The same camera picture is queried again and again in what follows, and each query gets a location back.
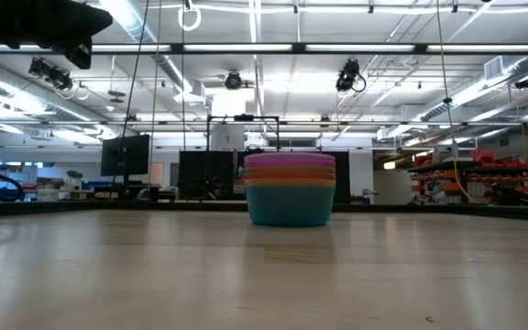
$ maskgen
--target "wooden floor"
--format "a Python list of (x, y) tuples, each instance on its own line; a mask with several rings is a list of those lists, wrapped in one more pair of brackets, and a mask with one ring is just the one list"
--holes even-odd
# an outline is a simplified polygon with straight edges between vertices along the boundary
[(528, 222), (243, 213), (0, 218), (0, 329), (528, 329)]

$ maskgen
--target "ceiling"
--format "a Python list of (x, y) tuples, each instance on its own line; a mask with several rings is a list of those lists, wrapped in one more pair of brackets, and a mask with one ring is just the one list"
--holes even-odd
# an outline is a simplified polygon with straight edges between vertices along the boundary
[[(89, 1), (90, 5), (101, 6), (101, 3)], [(139, 8), (144, 12), (147, 1), (139, 1)], [(150, 6), (174, 6), (181, 1), (149, 1)], [(148, 10), (148, 26), (159, 35), (160, 43), (229, 43), (229, 42), (439, 42), (436, 15), (403, 15), (374, 13), (332, 13), (340, 6), (368, 6), (368, 1), (318, 1), (300, 0), (299, 8), (318, 8), (320, 12), (301, 12), (263, 14), (256, 26), (257, 40), (250, 33), (250, 14), (224, 12), (203, 9), (201, 24), (193, 31), (183, 31), (178, 23), (178, 8), (152, 8)], [(430, 0), (375, 0), (376, 8), (430, 8), (436, 1)], [(441, 1), (441, 6), (450, 7), (453, 1)], [(479, 0), (460, 0), (459, 7), (478, 10), (484, 3)], [(248, 9), (248, 0), (199, 1), (196, 6), (218, 6), (232, 9)], [(293, 1), (262, 0), (263, 10), (274, 8), (292, 8)], [(491, 11), (528, 8), (528, 0), (496, 1), (489, 8)], [(528, 43), (528, 13), (491, 14), (484, 12), (474, 18), (474, 13), (458, 12), (441, 14), (443, 39), (446, 42), (466, 43)], [(185, 20), (193, 20), (193, 13), (186, 14)], [(132, 43), (132, 38), (115, 22), (111, 27), (94, 36), (93, 44)], [(32, 82), (28, 68), (34, 56), (17, 54), (0, 54), (0, 68), (24, 78), (27, 83), (34, 83), (49, 91), (51, 86), (42, 80)], [(78, 70), (62, 56), (46, 55), (43, 58), (49, 64), (58, 66), (71, 73), (73, 80), (82, 83), (90, 91), (89, 96), (80, 100), (73, 96), (69, 101), (80, 105), (99, 116), (123, 120), (127, 109), (123, 104), (111, 104), (111, 90), (123, 92), (130, 96), (132, 76), (134, 80), (131, 94), (131, 114), (138, 114), (138, 119), (151, 119), (155, 109), (160, 120), (205, 119), (207, 105), (179, 104), (173, 97), (178, 94), (170, 79), (150, 56), (140, 56), (136, 68), (137, 56), (115, 56), (115, 68), (112, 73), (112, 57), (93, 56), (90, 70)], [(204, 83), (206, 94), (210, 97), (221, 92), (222, 77), (229, 71), (239, 71), (245, 81), (256, 81), (256, 68), (260, 68), (259, 78), (262, 88), (261, 113), (267, 116), (281, 116), (287, 120), (318, 120), (327, 114), (334, 120), (410, 120), (410, 116), (425, 105), (445, 98), (444, 75), (440, 56), (382, 55), (374, 58), (371, 55), (173, 55), (174, 64), (188, 79)], [(484, 71), (484, 63), (494, 56), (446, 56), (446, 82), (449, 89), (457, 88), (478, 77)], [(364, 93), (351, 94), (344, 100), (336, 92), (336, 78), (348, 59), (356, 59), (364, 68), (363, 76), (368, 81)], [(69, 97), (74, 90), (63, 93)], [(515, 95), (527, 94), (528, 91), (513, 91)], [(253, 87), (241, 91), (247, 98), (247, 113), (258, 112), (255, 102), (256, 92)], [(50, 93), (49, 101), (54, 102), (58, 95)], [(494, 93), (477, 98), (467, 105), (485, 112), (509, 100), (508, 88), (498, 88)], [(108, 111), (108, 105), (115, 105), (115, 110)], [(190, 125), (193, 130), (203, 129)], [(379, 126), (353, 126), (349, 132), (376, 132)], [(148, 131), (150, 127), (135, 127), (134, 131)], [(162, 126), (157, 130), (180, 130), (182, 126)], [(291, 130), (318, 130), (319, 126), (291, 127)]]

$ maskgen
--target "stacked bowls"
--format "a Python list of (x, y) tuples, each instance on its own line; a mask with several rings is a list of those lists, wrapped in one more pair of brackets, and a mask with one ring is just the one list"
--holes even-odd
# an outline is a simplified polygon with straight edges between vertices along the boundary
[(247, 156), (247, 207), (263, 226), (324, 226), (336, 193), (336, 159), (316, 153)]

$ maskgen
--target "storage rack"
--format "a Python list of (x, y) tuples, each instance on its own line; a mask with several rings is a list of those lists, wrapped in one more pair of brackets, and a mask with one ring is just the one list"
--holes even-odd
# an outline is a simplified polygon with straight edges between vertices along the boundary
[[(408, 170), (411, 186), (421, 204), (430, 204), (428, 196), (445, 192), (443, 204), (470, 204), (462, 193), (454, 170), (454, 162), (446, 161)], [(481, 167), (479, 161), (458, 161), (457, 178), (478, 204), (490, 204), (490, 185), (498, 183), (528, 193), (528, 167)]]

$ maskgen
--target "black monitor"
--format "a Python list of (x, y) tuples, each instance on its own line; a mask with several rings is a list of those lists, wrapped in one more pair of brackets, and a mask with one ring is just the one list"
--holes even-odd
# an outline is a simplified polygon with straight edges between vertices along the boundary
[(149, 145), (148, 135), (103, 141), (101, 176), (148, 174)]

